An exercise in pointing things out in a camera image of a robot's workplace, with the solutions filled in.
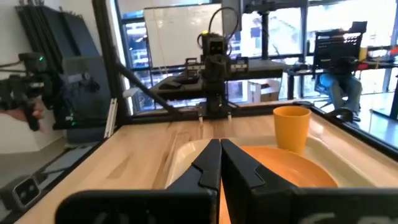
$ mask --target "orange plate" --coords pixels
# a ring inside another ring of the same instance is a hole
[[[328,172],[293,152],[267,146],[241,146],[240,148],[298,187],[338,187]],[[231,223],[222,185],[220,200],[220,224]]]

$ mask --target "black stand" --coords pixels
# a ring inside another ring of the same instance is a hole
[[[387,119],[391,119],[393,121],[398,121],[398,82],[396,85],[396,90],[394,91],[394,97],[392,99],[391,109],[380,108],[380,109],[371,109],[371,112],[377,114],[379,116],[385,117]]]

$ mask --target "blue jeans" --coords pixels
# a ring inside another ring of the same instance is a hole
[[[351,111],[359,111],[362,84],[357,78],[350,74],[332,75],[326,73],[320,76],[320,83],[327,89],[335,109],[345,107]],[[348,96],[347,101],[343,100],[344,96]]]

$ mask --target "white tray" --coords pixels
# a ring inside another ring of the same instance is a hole
[[[230,140],[238,146],[277,147],[275,136],[230,138]],[[183,145],[175,152],[167,177],[166,187],[188,169],[209,141],[209,139],[192,141]],[[352,169],[345,161],[330,151],[326,144],[318,139],[313,137],[307,139],[304,157],[323,167],[337,181],[339,187],[375,187],[370,180]]]

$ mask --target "glass wall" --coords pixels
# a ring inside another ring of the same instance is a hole
[[[257,12],[243,14],[243,29],[235,33],[231,38],[231,58],[238,56],[260,57],[262,55],[262,36],[269,37],[268,54],[271,58],[284,58],[283,61],[293,65],[299,60],[297,54],[301,52],[302,45],[306,40],[310,41],[309,51],[313,52],[315,32],[328,29],[349,29],[353,21],[367,21],[368,31],[364,34],[363,46],[390,45],[392,28],[394,25],[396,0],[310,0],[308,10],[299,7],[279,9],[270,12],[268,15],[268,33],[262,29],[262,16]],[[197,0],[182,0],[181,4],[195,4]],[[302,16],[306,16],[307,30],[302,30]],[[167,72],[160,73],[156,70],[149,71],[150,52],[147,47],[146,27],[143,18],[143,11],[131,12],[122,15],[122,23],[126,36],[126,48],[129,52],[128,60],[131,69],[135,70],[136,76],[147,86],[152,87],[164,78],[171,75],[178,75],[180,68],[173,68]],[[312,57],[306,57],[305,62],[311,64]],[[363,93],[380,93],[383,88],[395,89],[397,78],[395,70],[391,73],[391,81],[384,83],[385,70],[363,71],[360,76],[363,84]],[[287,75],[284,74],[280,80],[280,99],[287,98]],[[320,97],[314,91],[314,80],[312,75],[295,77],[294,96],[299,97]],[[229,99],[233,102],[246,101],[247,82],[229,82]],[[197,101],[173,102],[176,106],[190,106]],[[153,101],[147,96],[140,95],[140,107],[144,110],[155,108]]]

